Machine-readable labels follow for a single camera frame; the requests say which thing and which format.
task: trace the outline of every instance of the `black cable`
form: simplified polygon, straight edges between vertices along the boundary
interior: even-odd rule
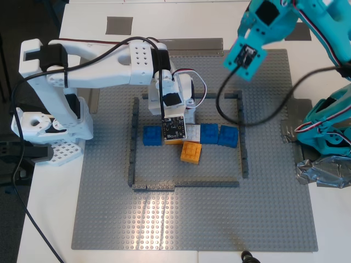
[[[228,83],[228,81],[231,79],[231,77],[238,71],[238,69],[240,68],[241,65],[237,66],[228,76],[227,78],[223,81],[222,85],[219,88],[219,91],[217,93],[217,97],[216,97],[216,108],[218,113],[228,122],[232,123],[232,124],[236,124],[238,126],[242,126],[242,127],[252,127],[252,126],[257,126],[260,124],[263,124],[265,122],[270,121],[271,119],[273,119],[285,106],[285,104],[289,101],[290,97],[292,96],[292,94],[294,93],[294,91],[298,88],[298,86],[307,78],[309,78],[310,76],[320,73],[320,72],[326,72],[326,71],[331,71],[331,70],[337,70],[340,69],[342,67],[347,67],[349,68],[350,65],[344,65],[342,67],[340,66],[333,66],[333,67],[324,67],[324,68],[320,68],[314,71],[311,71],[309,73],[307,73],[306,75],[304,75],[302,78],[300,78],[296,84],[289,90],[289,92],[286,94],[285,98],[283,99],[283,101],[281,102],[281,104],[278,106],[278,108],[276,110],[274,110],[274,112],[269,115],[268,117],[261,119],[260,121],[257,122],[251,122],[251,123],[245,123],[243,121],[240,120],[235,120],[235,119],[231,119],[229,118],[227,115],[224,114],[224,112],[222,111],[222,109],[220,108],[219,105],[219,98],[220,95],[222,94],[222,91],[224,90],[226,84]]]
[[[154,37],[147,37],[147,39],[151,39],[151,40],[153,40],[153,41],[155,41],[155,42],[157,42],[157,43],[160,42],[157,38],[154,38]]]
[[[11,176],[11,183],[12,183],[12,186],[13,186],[13,189],[16,193],[16,195],[18,196],[18,198],[20,199],[20,203],[22,205],[22,208],[24,209],[26,215],[28,216],[29,220],[31,220],[32,224],[34,225],[35,229],[38,231],[38,233],[41,235],[41,237],[43,238],[43,240],[45,241],[46,245],[48,245],[48,247],[50,248],[50,250],[52,251],[52,253],[56,256],[56,258],[59,260],[60,263],[64,263],[64,261],[62,260],[62,258],[59,256],[59,254],[56,252],[56,250],[53,248],[53,246],[50,244],[49,240],[47,240],[46,236],[44,235],[44,233],[41,231],[41,229],[39,228],[39,226],[37,225],[37,223],[34,221],[32,215],[29,213],[28,209],[27,209],[27,206],[26,204],[24,203],[23,199],[21,198],[19,192],[18,192],[18,189],[16,187],[16,183],[15,183],[15,176],[16,176],[16,173],[18,171],[18,168],[20,167],[20,164],[22,162],[22,159],[23,159],[23,155],[24,155],[24,148],[25,148],[25,144],[24,144],[24,138],[23,138],[23,132],[22,132],[22,127],[21,127],[21,124],[20,124],[20,120],[19,120],[19,117],[18,117],[18,114],[17,114],[17,111],[16,111],[16,106],[15,106],[15,94],[16,94],[16,91],[18,90],[18,87],[19,85],[23,84],[25,81],[29,80],[29,79],[32,79],[30,78],[31,76],[27,77],[27,78],[24,78],[24,79],[21,79],[17,85],[15,86],[14,90],[12,91],[12,99],[11,99],[11,108],[14,112],[14,116],[15,116],[15,120],[16,120],[16,125],[17,125],[17,128],[18,128],[18,133],[20,135],[20,156],[19,156],[19,161],[18,163],[16,164],[13,172],[12,172],[12,176]]]
[[[41,231],[41,229],[39,228],[39,226],[36,224],[36,222],[34,221],[32,215],[30,214],[30,212],[27,209],[26,204],[24,203],[23,199],[21,198],[18,189],[16,187],[16,182],[15,182],[15,176],[16,173],[20,167],[20,164],[23,160],[23,155],[24,155],[24,150],[25,150],[25,141],[24,141],[24,137],[23,137],[23,132],[22,132],[22,127],[21,127],[21,123],[19,120],[19,116],[16,110],[16,93],[20,87],[20,85],[22,85],[23,83],[34,79],[34,78],[38,78],[38,77],[42,77],[42,76],[46,76],[46,75],[51,75],[51,74],[55,74],[55,73],[67,73],[73,70],[78,70],[81,68],[84,68],[86,66],[92,65],[94,63],[96,63],[97,61],[103,59],[104,57],[108,56],[109,54],[111,54],[114,50],[116,50],[117,48],[119,48],[121,45],[124,45],[126,43],[128,43],[129,41],[132,40],[143,40],[145,42],[148,42],[155,50],[156,50],[156,54],[157,54],[157,60],[158,60],[158,66],[159,66],[159,90],[160,90],[160,104],[161,104],[161,113],[162,113],[162,118],[164,118],[164,109],[163,109],[163,100],[162,100],[162,58],[160,55],[160,52],[157,48],[157,45],[152,42],[151,40],[148,40],[144,37],[130,37],[127,38],[121,42],[119,42],[118,44],[116,44],[114,47],[112,47],[111,49],[109,49],[108,51],[106,51],[104,54],[98,56],[97,58],[88,61],[86,63],[74,66],[74,67],[68,67],[68,68],[61,68],[59,70],[52,70],[52,71],[46,71],[46,72],[41,72],[41,73],[37,73],[31,76],[28,76],[26,78],[21,79],[20,81],[17,82],[16,86],[14,87],[13,91],[12,91],[12,95],[11,95],[11,110],[13,111],[14,117],[15,117],[15,121],[16,121],[16,125],[17,125],[17,129],[18,129],[18,133],[20,136],[20,156],[19,156],[19,161],[16,164],[13,172],[12,172],[12,176],[11,176],[11,183],[12,186],[14,188],[14,191],[16,193],[16,195],[18,196],[18,198],[20,199],[20,203],[26,213],[26,215],[28,216],[28,218],[30,219],[30,221],[32,222],[32,224],[34,225],[35,229],[38,231],[38,233],[41,235],[41,237],[43,238],[43,240],[45,241],[45,243],[47,244],[47,246],[50,248],[50,250],[52,251],[52,253],[56,256],[56,258],[59,260],[60,263],[64,263],[64,261],[62,260],[62,258],[59,256],[59,254],[55,251],[55,249],[53,248],[53,246],[50,244],[49,240],[47,240],[46,236],[44,235],[44,233]]]

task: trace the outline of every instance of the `wire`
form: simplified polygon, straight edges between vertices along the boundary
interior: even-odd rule
[[[332,66],[332,67],[324,67],[324,68],[319,68],[317,70],[311,71],[309,73],[307,73],[306,75],[304,75],[302,78],[300,78],[296,84],[289,90],[289,92],[286,94],[286,96],[284,97],[283,101],[281,102],[281,104],[274,110],[273,113],[271,113],[268,117],[261,119],[258,122],[251,122],[251,123],[245,123],[243,121],[240,120],[235,120],[235,119],[231,119],[229,118],[227,115],[224,114],[224,112],[222,111],[222,109],[220,108],[219,105],[219,98],[220,95],[222,94],[222,91],[224,90],[226,84],[228,83],[228,81],[231,79],[231,77],[238,71],[238,69],[240,68],[241,65],[238,65],[228,76],[227,78],[223,81],[222,85],[219,88],[217,97],[216,97],[216,108],[218,113],[228,122],[236,124],[238,126],[242,126],[242,127],[252,127],[252,126],[257,126],[260,124],[263,124],[265,122],[270,121],[271,119],[273,119],[285,106],[285,104],[289,101],[290,97],[293,95],[294,91],[298,88],[298,86],[305,81],[307,78],[309,78],[310,76],[320,73],[320,72],[326,72],[326,71],[332,71],[332,70],[337,70],[339,68],[342,67],[349,67],[348,64],[343,65],[343,66]]]
[[[335,132],[329,131],[329,132],[327,132],[327,134],[335,134],[335,135],[338,135],[338,136],[340,136],[341,138],[343,138],[344,141],[346,141],[348,144],[351,145],[351,141],[350,141],[346,136],[344,136],[344,135],[341,134],[341,133],[335,133]]]
[[[23,138],[23,132],[22,132],[22,128],[21,128],[21,124],[20,124],[20,120],[19,120],[19,117],[18,117],[18,113],[17,113],[17,110],[16,110],[16,106],[15,106],[15,94],[18,90],[18,87],[19,85],[23,84],[25,81],[28,81],[30,79],[33,79],[33,78],[30,78],[31,76],[27,77],[27,78],[24,78],[24,79],[21,79],[17,85],[15,86],[13,92],[12,92],[12,101],[11,101],[11,108],[13,109],[14,111],[14,116],[15,116],[15,120],[16,120],[16,125],[17,125],[17,128],[18,128],[18,133],[19,133],[19,136],[20,136],[20,156],[19,156],[19,161],[18,163],[16,164],[13,172],[12,172],[12,176],[11,176],[11,183],[12,183],[12,186],[14,188],[14,191],[16,193],[16,195],[18,196],[18,198],[20,199],[20,203],[22,205],[22,208],[24,209],[26,215],[28,216],[29,220],[32,222],[32,224],[34,225],[35,229],[38,231],[38,233],[41,235],[41,237],[43,238],[43,240],[45,241],[46,245],[50,248],[50,250],[52,251],[52,253],[55,255],[55,257],[59,260],[60,263],[64,263],[64,261],[62,260],[62,258],[59,256],[59,254],[56,252],[56,250],[53,248],[53,246],[50,244],[49,240],[47,240],[46,236],[44,235],[44,233],[41,231],[41,229],[39,228],[39,226],[37,225],[37,223],[34,221],[32,215],[29,213],[28,209],[27,209],[27,206],[26,204],[24,203],[23,199],[21,198],[19,192],[18,192],[18,189],[16,187],[16,183],[15,183],[15,176],[16,176],[16,173],[20,167],[20,164],[22,162],[22,159],[23,159],[23,155],[24,155],[24,149],[25,149],[25,143],[24,143],[24,138]]]
[[[37,74],[34,74],[34,75],[31,75],[31,76],[28,76],[28,77],[25,77],[23,79],[21,79],[20,81],[17,82],[16,86],[14,87],[13,89],[13,92],[12,92],[12,101],[11,101],[11,110],[13,111],[13,114],[14,114],[14,117],[15,117],[15,121],[16,121],[16,125],[17,125],[17,129],[18,129],[18,133],[19,133],[19,136],[20,136],[20,155],[19,155],[19,161],[18,163],[16,164],[13,172],[12,172],[12,176],[11,176],[11,182],[12,182],[12,185],[13,185],[13,188],[14,188],[14,191],[16,193],[16,195],[18,196],[18,198],[20,199],[20,203],[26,213],[26,215],[28,216],[28,218],[30,219],[30,221],[32,222],[32,224],[34,225],[35,229],[38,231],[38,233],[41,235],[41,237],[43,238],[43,240],[45,241],[45,243],[47,244],[47,246],[50,248],[50,250],[52,251],[52,253],[55,255],[55,257],[59,260],[60,263],[64,263],[64,261],[62,260],[62,258],[59,256],[59,254],[55,251],[55,249],[53,248],[53,246],[50,244],[49,240],[47,240],[46,236],[44,235],[44,233],[41,231],[41,229],[39,228],[39,226],[36,224],[36,222],[34,221],[32,215],[30,214],[30,212],[28,211],[27,207],[26,207],[26,204],[24,203],[23,199],[21,198],[19,192],[18,192],[18,189],[16,187],[16,182],[15,182],[15,177],[16,177],[16,173],[20,167],[20,164],[23,160],[23,156],[24,156],[24,150],[25,150],[25,141],[24,141],[24,137],[23,137],[23,132],[22,132],[22,127],[21,127],[21,123],[20,123],[20,120],[19,120],[19,116],[18,116],[18,113],[17,113],[17,110],[16,110],[16,93],[19,89],[19,87],[31,80],[31,79],[34,79],[34,78],[38,78],[38,77],[42,77],[42,76],[46,76],[46,75],[51,75],[51,74],[55,74],[55,73],[65,73],[65,72],[70,72],[70,71],[74,71],[74,70],[78,70],[78,69],[81,69],[81,68],[84,68],[86,66],[89,66],[89,65],[92,65],[94,63],[96,63],[97,61],[103,59],[104,57],[108,56],[109,54],[111,54],[114,50],[116,50],[117,48],[119,48],[121,45],[124,45],[124,44],[127,44],[129,41],[132,41],[132,40],[143,40],[145,42],[148,42],[155,50],[156,50],[156,53],[157,53],[157,60],[158,60],[158,66],[159,66],[159,76],[160,76],[160,79],[162,80],[162,58],[161,58],[161,55],[160,55],[160,52],[157,48],[157,45],[152,42],[151,40],[149,39],[146,39],[144,37],[130,37],[130,38],[127,38],[119,43],[117,43],[114,47],[112,47],[111,49],[109,49],[108,51],[106,51],[104,54],[101,54],[100,56],[98,56],[97,58],[93,59],[93,60],[90,60],[88,62],[85,62],[83,64],[80,64],[80,65],[77,65],[77,66],[74,66],[74,67],[68,67],[68,68],[61,68],[61,69],[58,69],[58,70],[52,70],[52,71],[46,71],[46,72],[41,72],[41,73],[37,73]],[[163,110],[163,101],[162,101],[162,98],[163,98],[163,95],[162,95],[162,81],[160,81],[160,104],[161,104],[161,113],[163,113],[163,116],[162,118],[164,117],[164,110]]]
[[[304,18],[305,22],[310,25],[310,27],[312,27],[314,29],[314,31],[320,36],[320,38],[324,41],[324,43],[327,45],[329,51],[330,51],[330,54],[332,55],[334,61],[336,64],[338,64],[339,66],[341,66],[341,62],[338,60],[337,56],[335,55],[335,52],[334,50],[332,49],[331,47],[331,44],[329,43],[329,41],[325,38],[325,36],[322,34],[322,32],[313,24],[313,22],[308,18],[308,16],[306,16],[306,14],[298,9],[296,7],[296,0],[293,0],[292,1],[292,5],[294,6],[294,8],[296,9],[296,11],[298,11],[301,16]]]
[[[160,42],[157,38],[154,38],[154,37],[147,37],[147,39],[151,39],[151,40],[153,40],[153,41],[155,41],[155,42],[157,42],[157,43]]]
[[[205,83],[205,81],[201,78],[201,76],[195,71],[195,70],[193,70],[193,69],[191,69],[191,68],[180,68],[180,69],[178,69],[178,70],[175,70],[173,73],[172,73],[172,78],[174,79],[174,75],[179,75],[179,74],[182,74],[182,73],[187,73],[187,72],[193,72],[193,73],[195,73],[195,74],[197,74],[198,75],[198,77],[200,78],[200,80],[202,81],[202,83],[203,83],[203,96],[202,96],[202,98],[201,98],[201,100],[200,100],[200,102],[198,103],[198,104],[196,104],[194,107],[186,107],[188,110],[191,110],[192,108],[197,108],[197,107],[199,107],[200,106],[200,104],[205,100],[205,98],[206,98],[206,95],[207,95],[207,85],[206,85],[206,83]]]
[[[71,41],[71,42],[100,43],[100,44],[119,44],[119,42],[114,42],[114,41],[87,40],[87,39],[74,39],[74,38],[59,38],[58,40]]]
[[[331,119],[334,119],[334,118],[340,116],[341,114],[343,114],[343,113],[345,113],[345,112],[347,112],[347,111],[349,111],[349,110],[351,110],[351,105],[348,106],[348,107],[346,107],[346,108],[343,109],[342,111],[339,111],[339,112],[337,112],[337,113],[335,113],[335,114],[329,116],[328,118],[325,119],[325,121],[319,121],[319,122],[316,122],[316,123],[314,123],[314,124],[312,124],[312,122],[303,123],[303,124],[301,124],[299,127],[297,127],[297,128],[295,129],[295,133],[304,133],[304,132],[307,132],[307,131],[309,131],[309,130],[312,130],[313,128],[315,128],[315,127],[321,125],[322,123],[327,122],[327,121],[330,121]]]

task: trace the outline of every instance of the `blue lego brick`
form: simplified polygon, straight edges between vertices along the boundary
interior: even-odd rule
[[[161,146],[161,126],[144,126],[143,143],[145,146]]]
[[[201,123],[200,143],[217,144],[217,142],[218,142],[218,124]]]
[[[237,136],[237,128],[222,125],[220,128],[218,145],[236,148]]]

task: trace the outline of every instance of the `circuit board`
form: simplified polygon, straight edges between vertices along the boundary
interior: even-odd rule
[[[186,139],[184,117],[172,117],[162,120],[163,138],[165,140]]]

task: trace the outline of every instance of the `white table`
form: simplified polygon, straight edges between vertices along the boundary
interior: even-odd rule
[[[133,36],[220,37],[223,38],[224,49],[229,49],[246,7],[247,2],[68,4],[60,37],[119,41],[125,36],[105,35],[106,17],[132,16]],[[280,42],[268,48],[287,49],[293,83],[311,70],[332,65],[314,36],[310,42]],[[336,72],[323,73],[305,81],[295,96],[310,98],[315,104],[346,84],[348,82]],[[65,262],[241,262],[239,252],[72,250],[82,162],[83,157],[58,168],[36,165],[29,197],[29,211]],[[347,226],[351,219],[351,188],[317,188],[316,184],[310,184],[309,189],[319,251],[253,252],[262,263],[348,261],[351,234]],[[24,224],[18,262],[56,262],[28,218]]]

